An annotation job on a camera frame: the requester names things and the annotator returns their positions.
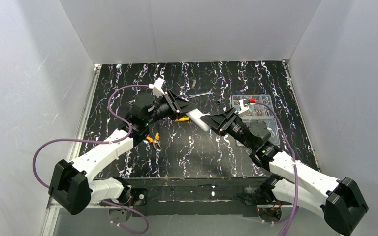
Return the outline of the white remote control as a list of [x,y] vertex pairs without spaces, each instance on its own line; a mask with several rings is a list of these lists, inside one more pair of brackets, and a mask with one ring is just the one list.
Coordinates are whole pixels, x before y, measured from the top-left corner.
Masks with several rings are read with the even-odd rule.
[[190,120],[198,125],[203,131],[208,132],[209,130],[211,130],[211,127],[201,120],[201,117],[203,117],[204,114],[198,108],[185,113],[185,115],[189,117]]

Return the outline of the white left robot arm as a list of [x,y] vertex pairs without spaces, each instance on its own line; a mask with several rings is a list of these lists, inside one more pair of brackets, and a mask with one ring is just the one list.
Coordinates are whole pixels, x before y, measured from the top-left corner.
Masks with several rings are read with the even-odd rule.
[[70,214],[77,215],[88,204],[121,198],[129,186],[122,180],[95,177],[120,155],[130,151],[149,134],[149,126],[165,118],[188,116],[202,129],[209,126],[201,120],[204,114],[197,105],[177,97],[172,91],[159,95],[159,101],[150,93],[136,96],[126,124],[116,129],[103,144],[95,146],[71,162],[59,161],[49,185],[49,195]]

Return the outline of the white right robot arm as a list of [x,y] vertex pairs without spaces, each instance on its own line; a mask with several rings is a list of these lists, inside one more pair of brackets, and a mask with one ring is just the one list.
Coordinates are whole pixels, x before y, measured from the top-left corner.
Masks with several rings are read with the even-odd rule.
[[369,207],[353,179],[337,179],[296,160],[270,142],[265,122],[244,123],[231,109],[217,115],[201,116],[201,121],[216,134],[230,135],[251,150],[253,163],[272,173],[261,186],[267,199],[290,202],[322,217],[337,233],[349,236]]

